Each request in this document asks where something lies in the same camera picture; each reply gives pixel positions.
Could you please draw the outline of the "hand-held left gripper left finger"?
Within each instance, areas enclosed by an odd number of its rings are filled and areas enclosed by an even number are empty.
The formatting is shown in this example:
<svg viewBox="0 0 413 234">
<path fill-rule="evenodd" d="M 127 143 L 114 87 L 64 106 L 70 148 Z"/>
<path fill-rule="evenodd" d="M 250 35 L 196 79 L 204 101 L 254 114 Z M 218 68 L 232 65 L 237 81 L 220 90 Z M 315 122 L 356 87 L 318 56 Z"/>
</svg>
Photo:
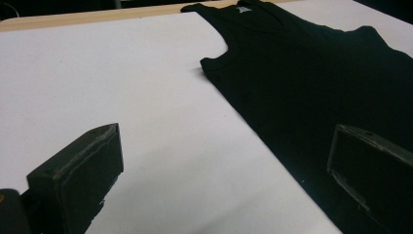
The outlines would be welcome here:
<svg viewBox="0 0 413 234">
<path fill-rule="evenodd" d="M 42 234 L 85 234 L 123 171 L 116 123 L 84 133 L 33 170 L 27 181 Z"/>
</svg>

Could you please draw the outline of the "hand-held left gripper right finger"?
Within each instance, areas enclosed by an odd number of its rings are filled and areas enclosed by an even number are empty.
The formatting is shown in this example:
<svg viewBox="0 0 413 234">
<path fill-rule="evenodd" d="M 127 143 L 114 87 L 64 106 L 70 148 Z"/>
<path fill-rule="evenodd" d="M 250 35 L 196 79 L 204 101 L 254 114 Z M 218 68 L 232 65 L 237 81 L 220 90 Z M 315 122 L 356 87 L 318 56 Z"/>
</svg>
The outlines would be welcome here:
<svg viewBox="0 0 413 234">
<path fill-rule="evenodd" d="M 327 171 L 391 234 L 413 234 L 413 153 L 369 131 L 338 125 Z"/>
</svg>

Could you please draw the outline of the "black tank top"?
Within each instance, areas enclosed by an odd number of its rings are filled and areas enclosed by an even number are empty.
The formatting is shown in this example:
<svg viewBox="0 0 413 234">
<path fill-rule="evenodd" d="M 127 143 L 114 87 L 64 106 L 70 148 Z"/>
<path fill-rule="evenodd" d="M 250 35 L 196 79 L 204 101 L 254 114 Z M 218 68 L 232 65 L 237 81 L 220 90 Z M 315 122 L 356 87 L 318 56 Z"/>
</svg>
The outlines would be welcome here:
<svg viewBox="0 0 413 234">
<path fill-rule="evenodd" d="M 413 58 L 370 26 L 342 31 L 261 0 L 192 11 L 224 38 L 206 78 L 344 234 L 391 234 L 327 171 L 338 125 L 413 153 Z"/>
</svg>

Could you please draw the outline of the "wooden table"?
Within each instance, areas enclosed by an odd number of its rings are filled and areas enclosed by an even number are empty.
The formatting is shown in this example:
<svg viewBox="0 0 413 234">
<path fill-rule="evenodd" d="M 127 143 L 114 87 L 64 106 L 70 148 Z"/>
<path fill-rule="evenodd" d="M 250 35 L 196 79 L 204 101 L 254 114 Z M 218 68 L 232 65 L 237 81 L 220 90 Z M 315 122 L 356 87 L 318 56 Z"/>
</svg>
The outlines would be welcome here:
<svg viewBox="0 0 413 234">
<path fill-rule="evenodd" d="M 85 13 L 22 17 L 0 22 L 0 32 L 179 14 L 187 3 Z"/>
</svg>

